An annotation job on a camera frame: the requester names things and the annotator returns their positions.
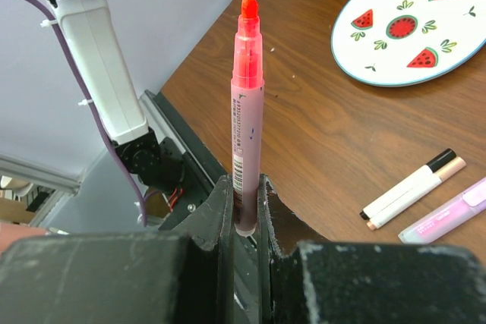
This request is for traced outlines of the white black-tipped marker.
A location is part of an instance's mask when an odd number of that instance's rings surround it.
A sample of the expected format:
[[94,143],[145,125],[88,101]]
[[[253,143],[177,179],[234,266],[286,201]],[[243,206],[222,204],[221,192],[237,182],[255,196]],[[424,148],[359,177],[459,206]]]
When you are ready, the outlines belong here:
[[415,170],[398,184],[391,187],[387,192],[383,193],[377,199],[369,203],[362,209],[362,211],[360,211],[359,215],[362,219],[369,220],[388,207],[395,200],[399,199],[403,194],[415,187],[423,179],[431,176],[440,168],[453,161],[456,157],[457,154],[453,149],[445,149],[443,152],[435,156],[432,160],[426,162],[423,166]]

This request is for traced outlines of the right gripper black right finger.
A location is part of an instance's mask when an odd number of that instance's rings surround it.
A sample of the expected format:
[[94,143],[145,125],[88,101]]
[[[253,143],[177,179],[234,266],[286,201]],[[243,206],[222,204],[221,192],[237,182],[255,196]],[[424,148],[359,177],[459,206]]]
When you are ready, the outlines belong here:
[[451,245],[330,241],[258,190],[262,323],[483,323],[485,268]]

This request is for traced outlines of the white peach-tipped pen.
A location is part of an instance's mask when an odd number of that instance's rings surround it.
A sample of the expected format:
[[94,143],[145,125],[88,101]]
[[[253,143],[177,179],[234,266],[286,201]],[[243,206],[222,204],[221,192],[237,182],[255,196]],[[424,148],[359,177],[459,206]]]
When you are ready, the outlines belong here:
[[456,157],[444,167],[437,170],[430,176],[424,178],[418,185],[405,192],[395,202],[391,203],[378,214],[371,217],[367,226],[372,230],[381,228],[383,225],[394,219],[400,213],[408,209],[411,205],[419,201],[422,197],[430,193],[433,189],[441,185],[445,180],[452,177],[466,167],[466,162],[461,157]]

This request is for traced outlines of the red pen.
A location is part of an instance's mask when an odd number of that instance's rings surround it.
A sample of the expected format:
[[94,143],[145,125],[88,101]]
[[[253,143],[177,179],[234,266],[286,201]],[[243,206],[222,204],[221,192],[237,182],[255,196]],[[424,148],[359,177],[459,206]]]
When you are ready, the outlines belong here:
[[232,189],[235,231],[257,225],[264,113],[263,37],[257,0],[241,0],[231,79]]

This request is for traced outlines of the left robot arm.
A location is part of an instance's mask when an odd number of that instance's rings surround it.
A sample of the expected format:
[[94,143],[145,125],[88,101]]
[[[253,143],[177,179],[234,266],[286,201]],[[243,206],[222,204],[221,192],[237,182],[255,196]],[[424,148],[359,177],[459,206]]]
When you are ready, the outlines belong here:
[[[117,162],[147,186],[175,190],[184,177],[182,161],[163,153],[137,102],[108,2],[45,0],[43,9]],[[264,87],[258,3],[241,0],[231,79],[232,181],[237,193],[253,193],[259,185]]]

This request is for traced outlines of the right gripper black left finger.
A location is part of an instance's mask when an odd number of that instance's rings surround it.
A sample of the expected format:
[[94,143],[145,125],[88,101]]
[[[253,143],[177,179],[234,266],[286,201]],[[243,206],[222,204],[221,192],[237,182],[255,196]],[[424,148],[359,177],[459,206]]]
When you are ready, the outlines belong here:
[[232,181],[170,231],[25,238],[1,258],[3,323],[231,323]]

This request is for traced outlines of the pink highlighter pen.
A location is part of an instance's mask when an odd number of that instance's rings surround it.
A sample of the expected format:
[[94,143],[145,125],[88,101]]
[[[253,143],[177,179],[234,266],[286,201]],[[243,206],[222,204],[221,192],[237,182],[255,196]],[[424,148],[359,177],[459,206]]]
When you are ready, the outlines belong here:
[[485,178],[398,234],[404,244],[430,244],[485,210]]

